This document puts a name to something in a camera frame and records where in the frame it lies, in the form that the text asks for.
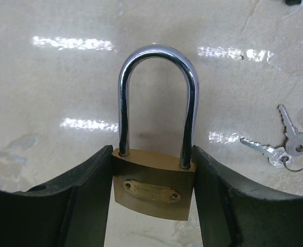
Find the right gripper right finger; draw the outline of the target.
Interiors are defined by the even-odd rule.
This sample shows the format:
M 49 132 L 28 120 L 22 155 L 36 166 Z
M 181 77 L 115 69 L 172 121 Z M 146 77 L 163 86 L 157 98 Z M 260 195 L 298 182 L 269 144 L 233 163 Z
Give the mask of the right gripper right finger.
M 303 246 L 303 197 L 250 180 L 198 146 L 192 156 L 203 246 Z

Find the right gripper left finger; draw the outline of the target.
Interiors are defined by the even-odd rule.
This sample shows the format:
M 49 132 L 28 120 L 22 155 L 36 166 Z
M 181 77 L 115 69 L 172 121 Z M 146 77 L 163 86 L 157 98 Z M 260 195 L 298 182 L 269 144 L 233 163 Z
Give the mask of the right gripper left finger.
M 26 192 L 0 190 L 0 246 L 103 246 L 111 145 Z

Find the keys of long padlock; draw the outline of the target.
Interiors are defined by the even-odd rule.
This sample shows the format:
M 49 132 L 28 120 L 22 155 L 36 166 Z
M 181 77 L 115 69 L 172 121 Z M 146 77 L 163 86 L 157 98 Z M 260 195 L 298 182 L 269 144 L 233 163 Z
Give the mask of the keys of long padlock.
M 303 171 L 303 167 L 292 169 L 288 167 L 288 164 L 290 164 L 295 157 L 303 155 L 303 132 L 299 132 L 298 128 L 294 126 L 284 105 L 280 104 L 278 110 L 284 125 L 285 140 L 282 146 L 273 147 L 271 145 L 263 145 L 249 140 L 246 137 L 240 138 L 240 143 L 261 152 L 267 157 L 269 164 L 274 167 L 284 167 L 290 172 L 301 172 Z

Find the long shackle brass padlock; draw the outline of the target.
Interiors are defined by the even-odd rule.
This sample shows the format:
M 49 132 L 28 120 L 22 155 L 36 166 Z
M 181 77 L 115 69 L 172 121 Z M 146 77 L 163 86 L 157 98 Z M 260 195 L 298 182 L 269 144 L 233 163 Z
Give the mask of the long shackle brass padlock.
M 133 70 L 150 58 L 172 62 L 187 83 L 187 108 L 179 157 L 129 147 L 129 83 Z M 119 148 L 112 152 L 116 203 L 148 216 L 187 221 L 196 165 L 192 162 L 198 109 L 199 80 L 192 63 L 174 48 L 152 44 L 134 51 L 124 62 L 118 80 Z

